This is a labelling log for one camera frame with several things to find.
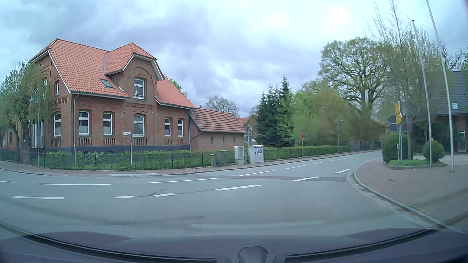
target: road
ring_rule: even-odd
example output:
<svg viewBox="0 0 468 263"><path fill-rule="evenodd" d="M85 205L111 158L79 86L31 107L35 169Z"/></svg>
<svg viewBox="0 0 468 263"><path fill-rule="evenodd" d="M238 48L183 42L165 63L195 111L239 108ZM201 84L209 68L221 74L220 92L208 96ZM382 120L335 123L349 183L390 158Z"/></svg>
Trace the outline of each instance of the road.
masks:
<svg viewBox="0 0 468 263"><path fill-rule="evenodd" d="M420 227L351 187L381 152L192 175L82 178L0 171L0 220L35 233L128 237L343 235Z"/></svg>

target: metal fence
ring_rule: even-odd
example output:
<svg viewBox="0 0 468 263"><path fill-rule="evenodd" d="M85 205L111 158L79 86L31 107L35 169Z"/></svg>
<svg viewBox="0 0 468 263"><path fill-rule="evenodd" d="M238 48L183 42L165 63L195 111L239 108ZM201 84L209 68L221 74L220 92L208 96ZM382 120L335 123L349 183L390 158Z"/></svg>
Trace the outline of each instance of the metal fence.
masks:
<svg viewBox="0 0 468 263"><path fill-rule="evenodd" d="M264 149L265 161L297 158L301 156L314 156L329 153L349 152L347 146L304 146ZM52 169L74 170L158 170L177 169L210 166L211 154L216 151L190 152L133 152L133 167L131 167L130 153L83 153L78 152L74 156L70 152L40 153L39 163L41 167ZM244 162L249 161L249 150L245 149ZM0 160L13 161L37 166L37 152L0 151ZM234 151L227 151L227 163L234 163Z"/></svg>

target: yellow direction sign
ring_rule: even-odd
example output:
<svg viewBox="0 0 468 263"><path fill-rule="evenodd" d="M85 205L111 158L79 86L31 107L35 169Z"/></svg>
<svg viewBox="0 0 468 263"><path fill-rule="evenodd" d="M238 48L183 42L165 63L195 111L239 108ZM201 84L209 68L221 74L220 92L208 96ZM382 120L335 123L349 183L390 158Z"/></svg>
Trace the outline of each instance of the yellow direction sign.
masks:
<svg viewBox="0 0 468 263"><path fill-rule="evenodd" d="M400 112L400 102L395 104L395 115L396 115L396 124L402 123L402 114Z"/></svg>

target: windshield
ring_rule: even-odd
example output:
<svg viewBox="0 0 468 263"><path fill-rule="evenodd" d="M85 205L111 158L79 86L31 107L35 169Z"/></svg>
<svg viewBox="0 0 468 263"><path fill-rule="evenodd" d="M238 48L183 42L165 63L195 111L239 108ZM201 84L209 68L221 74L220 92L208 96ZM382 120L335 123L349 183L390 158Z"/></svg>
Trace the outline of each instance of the windshield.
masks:
<svg viewBox="0 0 468 263"><path fill-rule="evenodd" d="M0 222L468 231L467 7L430 4L0 0Z"/></svg>

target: round bush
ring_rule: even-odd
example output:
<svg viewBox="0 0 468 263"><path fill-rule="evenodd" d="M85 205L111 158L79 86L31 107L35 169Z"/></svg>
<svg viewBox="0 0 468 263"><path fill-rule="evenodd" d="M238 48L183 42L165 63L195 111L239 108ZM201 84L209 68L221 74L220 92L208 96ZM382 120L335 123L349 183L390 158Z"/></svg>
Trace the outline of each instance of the round bush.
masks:
<svg viewBox="0 0 468 263"><path fill-rule="evenodd" d="M430 146L429 142L426 142L423 147L423 155L426 159L430 158ZM440 158L445 155L444 146L438 141L432 141L432 162L438 162Z"/></svg>
<svg viewBox="0 0 468 263"><path fill-rule="evenodd" d="M398 144L398 133L390 133L382 142L382 159L385 163L391 160L397 160L396 145ZM403 159L408 159L408 139L406 134L403 134Z"/></svg>

